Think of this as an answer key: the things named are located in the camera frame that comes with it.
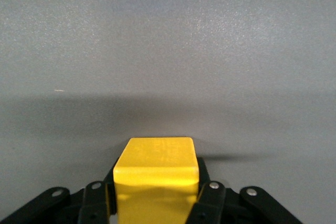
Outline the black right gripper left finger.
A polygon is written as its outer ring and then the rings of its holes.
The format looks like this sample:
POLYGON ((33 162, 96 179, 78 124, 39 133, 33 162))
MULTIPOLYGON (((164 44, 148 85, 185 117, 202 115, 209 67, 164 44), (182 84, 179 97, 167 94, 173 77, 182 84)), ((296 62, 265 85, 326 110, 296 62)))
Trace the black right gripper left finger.
POLYGON ((89 183, 76 193, 66 187, 42 192, 1 223, 110 223, 117 215, 114 166, 103 180, 89 183))

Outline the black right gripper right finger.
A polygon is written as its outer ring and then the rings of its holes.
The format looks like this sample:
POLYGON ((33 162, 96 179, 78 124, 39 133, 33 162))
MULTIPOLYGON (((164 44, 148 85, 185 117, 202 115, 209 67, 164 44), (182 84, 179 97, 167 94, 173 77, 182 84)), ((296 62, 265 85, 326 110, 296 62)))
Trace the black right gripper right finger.
POLYGON ((302 223, 264 189, 247 186, 238 193, 211 180, 203 158, 197 158, 197 200, 186 223, 302 223))

